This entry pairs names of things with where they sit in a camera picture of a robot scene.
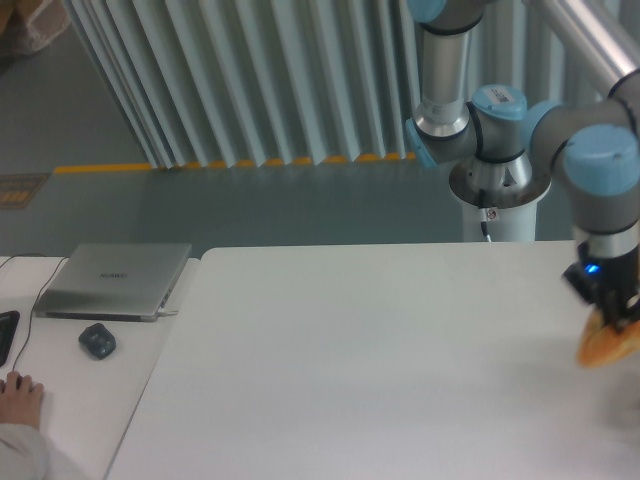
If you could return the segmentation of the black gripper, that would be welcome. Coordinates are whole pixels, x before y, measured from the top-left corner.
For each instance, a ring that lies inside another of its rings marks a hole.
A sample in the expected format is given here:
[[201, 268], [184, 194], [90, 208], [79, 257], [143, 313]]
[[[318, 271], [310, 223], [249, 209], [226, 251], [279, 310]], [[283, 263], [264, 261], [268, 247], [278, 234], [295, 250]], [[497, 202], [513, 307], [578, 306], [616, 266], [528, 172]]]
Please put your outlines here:
[[602, 257], [591, 252], [587, 242], [578, 244], [578, 260], [562, 277], [588, 305], [601, 313], [603, 326], [621, 333], [640, 319], [639, 247], [629, 252]]

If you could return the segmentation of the white sleeved forearm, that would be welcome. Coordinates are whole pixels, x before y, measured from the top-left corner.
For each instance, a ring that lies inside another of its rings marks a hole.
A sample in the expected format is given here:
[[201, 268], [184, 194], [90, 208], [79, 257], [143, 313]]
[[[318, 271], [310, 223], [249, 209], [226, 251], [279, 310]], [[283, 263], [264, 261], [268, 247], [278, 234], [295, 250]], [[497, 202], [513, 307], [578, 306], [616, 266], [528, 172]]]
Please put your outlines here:
[[56, 469], [45, 438], [33, 427], [1, 425], [2, 479], [82, 479], [74, 469]]

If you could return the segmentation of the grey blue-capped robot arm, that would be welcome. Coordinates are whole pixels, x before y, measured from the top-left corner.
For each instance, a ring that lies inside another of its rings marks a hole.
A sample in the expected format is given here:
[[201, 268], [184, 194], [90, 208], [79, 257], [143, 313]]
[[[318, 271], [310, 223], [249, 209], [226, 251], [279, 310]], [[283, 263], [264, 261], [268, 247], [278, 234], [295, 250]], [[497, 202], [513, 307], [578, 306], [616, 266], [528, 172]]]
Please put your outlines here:
[[452, 192], [481, 224], [493, 209], [569, 196], [577, 261], [566, 281], [616, 332], [639, 320], [639, 48], [596, 1], [537, 1], [535, 10], [601, 95], [571, 108], [528, 106], [506, 85], [464, 94], [471, 33], [483, 1], [412, 1], [423, 40], [422, 98], [407, 138], [427, 166], [456, 162]]

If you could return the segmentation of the person's hand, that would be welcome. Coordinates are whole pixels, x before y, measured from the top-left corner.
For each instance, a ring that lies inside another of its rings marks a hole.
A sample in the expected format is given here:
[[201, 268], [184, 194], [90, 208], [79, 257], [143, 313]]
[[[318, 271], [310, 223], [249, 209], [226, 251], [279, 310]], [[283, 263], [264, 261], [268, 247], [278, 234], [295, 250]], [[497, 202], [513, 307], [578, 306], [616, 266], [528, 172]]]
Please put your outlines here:
[[38, 431], [43, 398], [44, 386], [34, 382], [32, 377], [29, 392], [15, 396], [1, 394], [1, 423], [29, 426]]

